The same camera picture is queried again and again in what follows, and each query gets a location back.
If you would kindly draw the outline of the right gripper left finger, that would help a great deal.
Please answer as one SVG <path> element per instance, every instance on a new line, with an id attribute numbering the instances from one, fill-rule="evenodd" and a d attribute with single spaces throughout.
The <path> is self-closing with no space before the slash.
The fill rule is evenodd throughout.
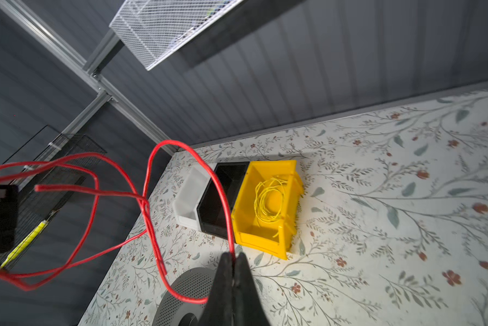
<path id="1" fill-rule="evenodd" d="M 223 253 L 199 325 L 232 325 L 233 260 Z"/>

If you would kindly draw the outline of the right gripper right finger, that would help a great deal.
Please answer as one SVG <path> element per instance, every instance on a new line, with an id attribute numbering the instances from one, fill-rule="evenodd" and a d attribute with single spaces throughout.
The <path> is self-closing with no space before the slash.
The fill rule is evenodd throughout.
<path id="1" fill-rule="evenodd" d="M 270 325 L 244 253 L 240 253 L 234 262 L 232 298 L 233 325 Z"/>

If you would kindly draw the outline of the yellow green striped item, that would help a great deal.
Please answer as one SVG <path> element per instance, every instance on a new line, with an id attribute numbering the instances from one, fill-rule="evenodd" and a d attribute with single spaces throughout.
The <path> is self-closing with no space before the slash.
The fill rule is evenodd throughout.
<path id="1" fill-rule="evenodd" d="M 59 212 L 59 210 L 53 210 L 49 213 L 48 217 L 41 221 L 6 257 L 6 259 L 0 265 L 1 269 L 4 269 L 7 265 L 18 258 L 29 245 L 36 240 L 36 238 L 44 231 L 53 217 Z"/>

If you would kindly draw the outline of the black plastic bin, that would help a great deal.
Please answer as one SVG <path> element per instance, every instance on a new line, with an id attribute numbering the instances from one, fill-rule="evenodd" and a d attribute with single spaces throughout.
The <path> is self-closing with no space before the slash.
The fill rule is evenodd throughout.
<path id="1" fill-rule="evenodd" d="M 226 194 L 230 211 L 233 210 L 241 185 L 245 178 L 249 162 L 217 163 L 214 172 Z M 208 185 L 196 209 L 202 232 L 221 239 L 228 239 L 226 218 L 218 190 L 209 177 Z"/>

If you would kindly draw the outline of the yellow plastic bin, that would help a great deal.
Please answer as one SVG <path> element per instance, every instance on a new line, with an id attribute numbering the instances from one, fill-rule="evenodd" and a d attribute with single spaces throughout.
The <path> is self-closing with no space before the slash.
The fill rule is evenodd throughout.
<path id="1" fill-rule="evenodd" d="M 297 165 L 295 160 L 249 163 L 232 210 L 237 244 L 287 259 L 304 193 Z"/>

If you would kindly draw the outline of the white plastic bin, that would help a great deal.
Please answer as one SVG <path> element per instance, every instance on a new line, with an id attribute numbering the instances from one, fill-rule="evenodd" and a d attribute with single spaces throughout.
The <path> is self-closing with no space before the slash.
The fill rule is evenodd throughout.
<path id="1" fill-rule="evenodd" d="M 173 201 L 176 222 L 200 231 L 197 208 L 211 177 L 199 163 L 193 163 Z"/>

